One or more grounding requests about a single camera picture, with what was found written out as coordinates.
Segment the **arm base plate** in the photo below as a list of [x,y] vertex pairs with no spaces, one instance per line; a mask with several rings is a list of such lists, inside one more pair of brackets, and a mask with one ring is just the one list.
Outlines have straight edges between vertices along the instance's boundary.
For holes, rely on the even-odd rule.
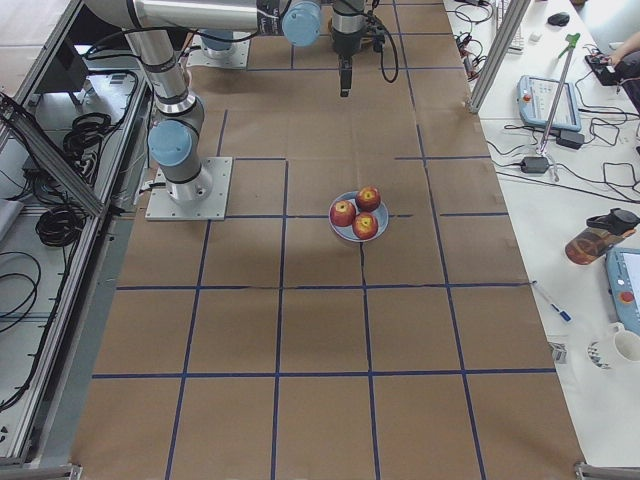
[[250,41],[226,43],[196,36],[187,50],[187,67],[245,69]]
[[199,221],[225,219],[232,175],[232,157],[200,160],[199,175],[188,183],[174,183],[158,168],[146,207],[149,221]]

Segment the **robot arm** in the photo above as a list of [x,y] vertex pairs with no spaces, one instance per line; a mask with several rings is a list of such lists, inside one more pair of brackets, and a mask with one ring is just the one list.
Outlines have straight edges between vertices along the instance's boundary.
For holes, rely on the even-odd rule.
[[308,46],[321,20],[317,1],[90,1],[87,6],[123,31],[154,87],[162,119],[149,133],[148,147],[177,203],[206,198],[214,180],[197,154],[204,107],[189,88],[168,32],[213,32],[220,43],[232,43],[242,32],[283,35],[295,46]]

